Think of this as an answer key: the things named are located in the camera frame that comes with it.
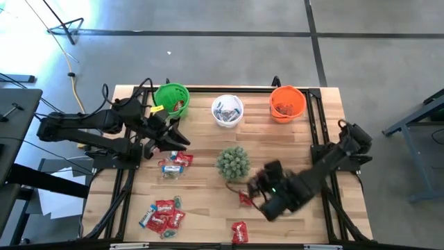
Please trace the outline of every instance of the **wooden table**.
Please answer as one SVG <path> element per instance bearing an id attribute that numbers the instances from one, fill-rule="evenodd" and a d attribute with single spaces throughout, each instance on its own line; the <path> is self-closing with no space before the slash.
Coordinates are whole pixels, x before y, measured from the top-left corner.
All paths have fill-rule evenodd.
<path id="1" fill-rule="evenodd" d="M 132 85 L 116 86 L 113 99 L 129 97 L 133 88 Z M 330 140 L 337 142 L 340 129 L 336 123 L 345 117 L 339 89 L 324 87 L 321 88 L 321 94 Z M 181 119 L 179 130 L 191 141 L 187 152 L 194 155 L 194 161 L 177 181 L 166 181 L 160 177 L 157 162 L 167 153 L 159 153 L 151 160 L 142 160 L 135 174 L 124 241 L 230 242 L 231 225 L 245 221 L 251 243 L 326 243 L 327 232 L 320 195 L 292 216 L 267 222 L 254 208 L 239 207 L 239 197 L 225 188 L 224 180 L 214 166 L 215 158 L 221 150 L 241 145 L 250 156 L 251 176 L 264 163 L 275 159 L 295 172 L 310 168 L 309 147 L 313 142 L 307 111 L 289 124 L 276 124 L 269 116 L 269 94 L 236 93 L 244 103 L 244 117 L 237 127 L 226 129 L 217 126 L 211 114 L 211 104 L 219 95 L 221 93 L 191 93 L 189 112 Z M 314 111 L 318 122 L 316 104 Z M 123 136 L 123 132 L 112 137 L 119 136 Z M 85 234 L 93 229 L 108 209 L 115 176 L 114 169 L 107 169 L 91 184 L 83 215 Z M 361 232 L 372 238 L 364 197 L 356 176 L 345 172 L 338 172 L 337 176 L 345 211 Z M 153 231 L 139 226 L 138 221 L 152 203 L 160 199 L 172 199 L 175 195 L 182 197 L 183 210 L 186 212 L 175 238 L 161 240 Z M 116 213 L 112 236 L 117 231 L 120 214 L 121 208 Z M 337 217 L 332 217 L 335 232 L 339 235 Z"/>

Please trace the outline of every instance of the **green succulent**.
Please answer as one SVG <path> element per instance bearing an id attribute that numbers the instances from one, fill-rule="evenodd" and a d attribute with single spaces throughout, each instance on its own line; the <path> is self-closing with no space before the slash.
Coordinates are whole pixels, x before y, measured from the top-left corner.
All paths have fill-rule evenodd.
<path id="1" fill-rule="evenodd" d="M 219 174 L 227 181 L 233 181 L 248 175 L 250 160 L 242 147 L 229 147 L 221 152 L 216 159 Z"/>

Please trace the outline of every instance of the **gray floor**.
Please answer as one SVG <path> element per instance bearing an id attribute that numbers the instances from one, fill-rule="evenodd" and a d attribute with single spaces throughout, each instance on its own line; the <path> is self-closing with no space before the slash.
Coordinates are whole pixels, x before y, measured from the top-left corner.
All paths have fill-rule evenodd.
<path id="1" fill-rule="evenodd" d="M 49 3 L 64 20 L 84 17 L 84 28 L 309 30 L 303 0 Z M 31 4 L 50 26 L 57 24 L 40 1 Z M 444 3 L 440 0 L 312 0 L 311 5 L 319 32 L 444 32 Z M 12 15 L 0 14 L 0 72 L 36 75 L 38 81 L 30 87 L 42 88 L 44 97 L 66 112 L 78 112 L 66 76 L 67 64 L 52 37 L 44 34 L 24 2 L 9 1 L 6 10 Z M 89 111 L 101 101 L 103 83 L 113 88 L 116 84 L 138 84 L 147 76 L 156 83 L 168 77 L 184 84 L 269 85 L 278 75 L 284 84 L 319 86 L 309 38 L 81 36 L 76 46 L 65 37 L 58 39 L 80 61 L 71 63 L 78 75 L 78 93 Z M 380 131 L 419 108 L 423 99 L 443 87 L 444 40 L 320 39 L 319 43 L 327 84 L 340 88 L 346 118 L 359 123 L 374 138 L 370 152 L 374 160 L 362 171 L 374 238 L 384 243 L 442 248 L 444 203 L 407 201 L 409 194 L 422 189 L 411 157 L 400 135 L 385 138 Z M 41 113 L 49 111 L 39 107 Z M 80 155 L 74 143 L 38 141 L 37 125 L 34 121 L 27 140 L 66 157 Z M 53 158 L 24 145 L 17 161 L 37 167 L 41 157 Z M 10 237 L 19 205 L 2 244 Z M 50 242 L 76 236 L 75 221 L 53 226 L 48 220 L 33 217 L 26 237 Z"/>

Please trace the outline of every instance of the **paper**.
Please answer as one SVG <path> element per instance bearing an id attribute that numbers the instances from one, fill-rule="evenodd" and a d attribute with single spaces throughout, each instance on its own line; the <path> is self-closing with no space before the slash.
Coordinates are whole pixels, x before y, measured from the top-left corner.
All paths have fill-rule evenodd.
<path id="1" fill-rule="evenodd" d="M 86 176 L 73 177 L 72 168 L 64 168 L 53 176 L 67 179 L 84 185 Z M 43 215 L 51 213 L 51 219 L 81 215 L 83 211 L 83 199 L 66 194 L 59 194 L 47 190 L 38 190 Z"/>

